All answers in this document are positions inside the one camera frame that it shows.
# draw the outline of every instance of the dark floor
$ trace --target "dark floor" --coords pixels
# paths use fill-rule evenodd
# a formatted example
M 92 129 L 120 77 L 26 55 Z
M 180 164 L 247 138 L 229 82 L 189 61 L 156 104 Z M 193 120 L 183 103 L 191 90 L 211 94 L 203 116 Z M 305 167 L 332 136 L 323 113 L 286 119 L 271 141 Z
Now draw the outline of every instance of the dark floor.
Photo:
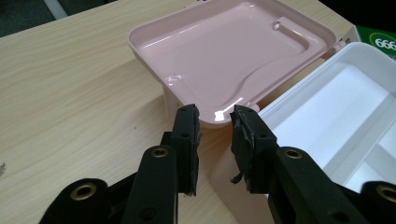
M 58 0 L 67 15 L 99 7 L 116 0 Z M 44 0 L 0 0 L 0 37 L 11 35 L 55 18 Z
M 396 34 L 393 0 L 319 0 L 355 25 Z
M 59 0 L 73 15 L 116 0 Z M 396 33 L 391 0 L 319 0 L 354 24 Z M 44 0 L 0 0 L 0 37 L 55 21 Z

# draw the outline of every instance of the pink tray lid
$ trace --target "pink tray lid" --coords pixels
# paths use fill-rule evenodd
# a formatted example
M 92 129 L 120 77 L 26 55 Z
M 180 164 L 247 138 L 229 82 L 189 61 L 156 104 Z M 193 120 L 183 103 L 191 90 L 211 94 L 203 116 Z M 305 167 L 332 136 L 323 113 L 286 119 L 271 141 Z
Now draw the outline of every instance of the pink tray lid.
M 128 43 L 177 98 L 216 128 L 326 53 L 335 34 L 276 0 L 211 0 L 134 28 Z

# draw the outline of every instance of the white plastic tray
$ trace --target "white plastic tray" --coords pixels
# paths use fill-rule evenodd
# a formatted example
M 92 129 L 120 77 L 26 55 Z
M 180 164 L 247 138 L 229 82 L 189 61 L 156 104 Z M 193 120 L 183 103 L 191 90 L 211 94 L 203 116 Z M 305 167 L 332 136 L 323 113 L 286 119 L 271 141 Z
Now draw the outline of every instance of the white plastic tray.
M 369 180 L 396 184 L 396 62 L 380 50 L 347 45 L 259 114 L 280 146 L 307 151 L 332 181 L 357 192 Z M 241 223 L 270 217 L 237 207 L 263 197 L 227 183 L 235 170 L 227 150 L 211 176 L 219 196 Z

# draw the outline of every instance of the light wood grain surface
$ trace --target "light wood grain surface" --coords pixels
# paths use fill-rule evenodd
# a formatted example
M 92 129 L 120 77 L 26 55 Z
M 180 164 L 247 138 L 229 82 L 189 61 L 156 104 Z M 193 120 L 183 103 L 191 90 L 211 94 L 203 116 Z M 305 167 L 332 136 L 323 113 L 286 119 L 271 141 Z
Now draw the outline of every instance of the light wood grain surface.
M 351 27 L 319 1 L 284 2 L 338 37 Z M 38 223 L 60 191 L 81 178 L 116 183 L 172 130 L 163 89 L 126 38 L 189 3 L 119 0 L 0 38 L 0 223 Z M 179 197 L 179 223 L 237 223 L 208 179 L 231 127 L 202 133 L 197 197 Z

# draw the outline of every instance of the green box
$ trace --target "green box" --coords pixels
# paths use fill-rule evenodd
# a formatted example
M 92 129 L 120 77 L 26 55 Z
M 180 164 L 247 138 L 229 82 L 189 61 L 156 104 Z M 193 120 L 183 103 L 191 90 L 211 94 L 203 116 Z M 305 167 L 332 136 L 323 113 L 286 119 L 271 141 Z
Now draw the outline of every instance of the green box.
M 359 25 L 356 26 L 356 29 L 361 42 L 380 49 L 390 58 L 396 60 L 396 34 Z

